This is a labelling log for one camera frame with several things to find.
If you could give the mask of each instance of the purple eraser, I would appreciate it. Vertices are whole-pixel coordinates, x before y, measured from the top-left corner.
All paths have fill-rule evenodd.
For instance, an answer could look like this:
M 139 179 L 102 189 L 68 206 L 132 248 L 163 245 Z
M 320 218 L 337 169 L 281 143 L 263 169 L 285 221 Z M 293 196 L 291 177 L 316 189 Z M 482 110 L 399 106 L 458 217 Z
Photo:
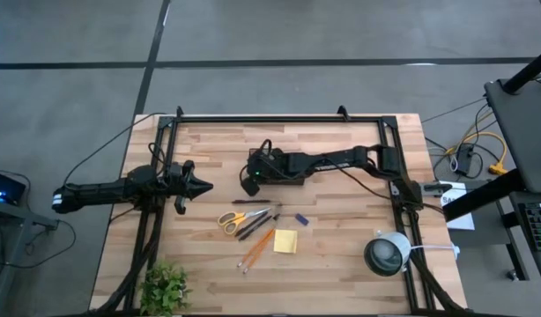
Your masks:
M 303 225 L 308 225 L 309 224 L 309 221 L 304 216 L 302 216 L 301 214 L 296 214 L 296 220 L 300 221 L 300 223 L 303 224 Z

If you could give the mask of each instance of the white paper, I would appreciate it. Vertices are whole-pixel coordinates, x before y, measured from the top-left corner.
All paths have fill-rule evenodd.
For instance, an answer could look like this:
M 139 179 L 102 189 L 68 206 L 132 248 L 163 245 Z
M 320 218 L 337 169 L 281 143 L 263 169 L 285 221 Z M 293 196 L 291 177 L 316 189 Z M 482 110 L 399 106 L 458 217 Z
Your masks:
M 446 205 L 454 201 L 456 198 L 466 194 L 466 187 L 464 183 L 457 183 L 452 181 L 440 181 L 441 184 L 449 184 L 453 188 L 446 191 L 443 196 L 441 196 L 441 206 Z M 462 217 L 458 217 L 453 221 L 447 222 L 448 229 L 461 229 L 461 230 L 474 230 L 474 220 L 472 220 L 472 215 L 466 214 Z

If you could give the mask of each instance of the keyboard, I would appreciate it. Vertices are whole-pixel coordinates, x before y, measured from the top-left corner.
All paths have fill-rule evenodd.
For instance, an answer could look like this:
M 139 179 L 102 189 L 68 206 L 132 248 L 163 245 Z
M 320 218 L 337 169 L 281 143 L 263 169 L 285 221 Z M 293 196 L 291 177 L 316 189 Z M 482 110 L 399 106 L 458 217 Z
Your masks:
M 527 203 L 525 212 L 522 212 L 530 227 L 533 247 L 541 251 L 541 203 Z

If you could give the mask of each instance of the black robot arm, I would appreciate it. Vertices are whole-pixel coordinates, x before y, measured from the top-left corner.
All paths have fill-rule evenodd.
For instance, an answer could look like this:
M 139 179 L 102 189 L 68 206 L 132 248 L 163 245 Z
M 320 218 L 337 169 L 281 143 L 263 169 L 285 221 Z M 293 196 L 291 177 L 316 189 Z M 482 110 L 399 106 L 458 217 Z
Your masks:
M 368 157 L 370 151 L 377 153 L 378 166 Z M 313 173 L 346 167 L 362 168 L 375 178 L 391 181 L 398 189 L 402 203 L 415 208 L 423 203 L 419 184 L 411 181 L 402 168 L 397 149 L 379 144 L 309 155 L 272 149 L 272 142 L 265 140 L 260 148 L 249 154 L 245 167 L 248 177 L 241 178 L 241 186 L 252 196 L 259 191 L 259 184 L 302 185 Z
M 159 177 L 151 166 L 140 166 L 114 182 L 65 184 L 53 193 L 52 208 L 58 213 L 69 213 L 91 205 L 132 203 L 136 210 L 143 210 L 154 196 L 176 195 L 174 207 L 184 214 L 185 198 L 194 199 L 213 188 L 209 182 L 196 178 L 193 171 L 194 162 L 188 160 L 183 166 L 173 163 L 166 177 Z

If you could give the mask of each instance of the desk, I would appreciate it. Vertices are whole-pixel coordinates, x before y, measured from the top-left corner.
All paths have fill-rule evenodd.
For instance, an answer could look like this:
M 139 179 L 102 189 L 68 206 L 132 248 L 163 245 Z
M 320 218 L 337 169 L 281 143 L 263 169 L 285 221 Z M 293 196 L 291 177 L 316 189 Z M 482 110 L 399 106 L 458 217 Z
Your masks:
M 431 181 L 434 176 L 419 116 L 399 114 L 397 119 L 410 177 Z M 150 118 L 133 129 L 123 173 L 149 164 L 147 144 L 155 137 L 157 121 Z M 230 202 L 248 198 L 238 174 L 248 149 L 260 146 L 265 138 L 284 151 L 308 153 L 379 142 L 377 127 L 361 122 L 179 124 L 173 160 L 194 160 L 195 175 L 214 184 L 212 191 L 187 203 L 184 216 L 174 211 L 174 198 L 167 200 L 161 229 L 158 259 L 176 262 L 189 272 L 188 285 L 194 290 L 189 313 L 408 313 L 403 276 L 377 276 L 363 260 L 364 247 L 376 231 L 395 231 L 390 203 L 370 195 L 339 171 L 317 173 L 303 187 L 262 187 L 256 199 L 283 204 L 278 228 L 298 231 L 297 254 L 276 254 L 270 243 L 247 275 L 236 268 L 269 226 L 240 243 L 226 236 L 216 220 L 226 211 L 258 207 Z M 385 181 L 361 170 L 349 172 L 373 190 L 388 193 Z M 437 203 L 434 198 L 427 201 Z M 116 205 L 113 215 L 128 208 Z M 307 227 L 294 219 L 296 213 L 309 220 Z M 138 221 L 139 213 L 130 213 L 109 227 L 91 308 L 104 303 L 129 270 Z M 425 244 L 450 244 L 441 214 L 424 209 L 419 224 Z M 466 306 L 453 252 L 429 249 L 426 258 L 442 287 Z M 419 274 L 414 273 L 421 302 Z

